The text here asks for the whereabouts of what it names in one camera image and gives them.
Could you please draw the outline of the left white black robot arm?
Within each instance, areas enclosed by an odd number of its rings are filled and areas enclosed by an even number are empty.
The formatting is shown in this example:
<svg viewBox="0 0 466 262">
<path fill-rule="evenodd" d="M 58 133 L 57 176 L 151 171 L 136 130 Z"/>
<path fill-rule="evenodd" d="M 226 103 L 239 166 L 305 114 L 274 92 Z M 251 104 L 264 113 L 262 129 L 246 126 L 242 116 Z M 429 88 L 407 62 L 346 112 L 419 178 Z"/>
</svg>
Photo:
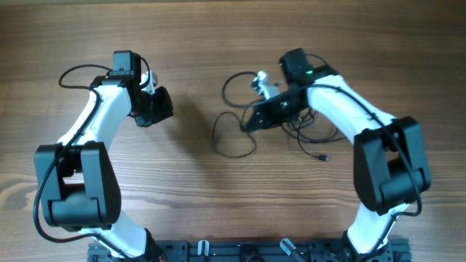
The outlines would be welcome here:
<svg viewBox="0 0 466 262">
<path fill-rule="evenodd" d="M 166 261 L 148 229 L 122 211 L 121 190 L 108 151 L 126 117 L 150 127 L 173 115 L 165 87 L 146 60 L 116 51 L 113 66 L 84 87 L 89 100 L 71 129 L 56 143 L 34 154 L 38 189 L 33 223 L 38 234 L 54 243 L 91 237 L 112 260 Z"/>
</svg>

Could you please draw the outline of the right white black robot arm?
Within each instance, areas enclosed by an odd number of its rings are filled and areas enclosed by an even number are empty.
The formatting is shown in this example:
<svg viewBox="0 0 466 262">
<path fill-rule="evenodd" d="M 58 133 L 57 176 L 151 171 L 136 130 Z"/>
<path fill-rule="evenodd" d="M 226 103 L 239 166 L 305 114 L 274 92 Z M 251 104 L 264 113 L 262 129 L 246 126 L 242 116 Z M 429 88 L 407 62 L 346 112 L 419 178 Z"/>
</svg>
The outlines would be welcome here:
<svg viewBox="0 0 466 262">
<path fill-rule="evenodd" d="M 419 123 L 397 118 L 357 94 L 324 62 L 314 66 L 302 48 L 280 59 L 288 90 L 280 92 L 264 71 L 250 83 L 261 96 L 243 127 L 245 132 L 275 128 L 305 109 L 325 116 L 353 146 L 353 183 L 361 201 L 345 233 L 354 261 L 379 258 L 400 216 L 422 211 L 421 194 L 431 186 L 430 170 Z"/>
</svg>

